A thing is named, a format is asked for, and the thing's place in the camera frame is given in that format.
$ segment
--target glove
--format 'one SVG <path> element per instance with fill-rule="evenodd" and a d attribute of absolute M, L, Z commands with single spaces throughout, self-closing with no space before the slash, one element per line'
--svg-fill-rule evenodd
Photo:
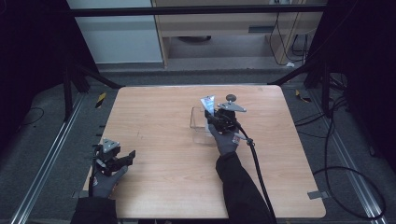
<path fill-rule="evenodd" d="M 107 176 L 102 172 L 95 174 L 93 180 L 92 196 L 98 198 L 108 198 L 116 187 L 120 178 L 128 171 L 128 166 L 122 166 L 114 175 Z"/>
<path fill-rule="evenodd" d="M 227 153 L 235 152 L 239 145 L 240 138 L 235 136 L 234 133 L 239 133 L 239 130 L 235 128 L 232 131 L 219 133 L 213 124 L 208 125 L 209 131 L 215 137 L 216 143 L 218 144 L 218 150 L 220 156 L 224 156 Z"/>

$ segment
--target clear plastic stand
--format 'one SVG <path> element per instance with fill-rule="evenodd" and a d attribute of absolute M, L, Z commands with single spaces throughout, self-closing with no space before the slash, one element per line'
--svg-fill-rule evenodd
<path fill-rule="evenodd" d="M 201 107 L 193 107 L 191 110 L 190 128 L 194 143 L 216 145 L 215 138 L 207 129 L 207 119 L 205 111 Z"/>

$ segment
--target wooden table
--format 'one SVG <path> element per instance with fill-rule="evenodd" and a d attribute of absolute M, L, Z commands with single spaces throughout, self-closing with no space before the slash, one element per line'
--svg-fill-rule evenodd
<path fill-rule="evenodd" d="M 177 86 L 126 87 L 118 93 L 103 137 L 120 142 L 118 157 L 136 150 L 134 165 L 112 195 L 120 218 L 228 217 L 215 169 L 219 152 L 194 143 L 190 121 L 202 97 L 215 94 L 217 104 L 229 93 L 247 109 L 236 116 L 254 139 L 276 216 L 325 215 L 322 200 L 308 198 L 318 187 L 278 86 Z M 237 153 L 261 191 L 246 142 Z"/>

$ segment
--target wall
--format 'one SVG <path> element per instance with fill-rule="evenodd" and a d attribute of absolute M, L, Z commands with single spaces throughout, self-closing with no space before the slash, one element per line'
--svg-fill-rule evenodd
<path fill-rule="evenodd" d="M 67 0 L 67 3 L 70 8 L 151 7 L 149 0 Z M 163 62 L 153 16 L 76 20 L 99 69 L 107 65 Z"/>

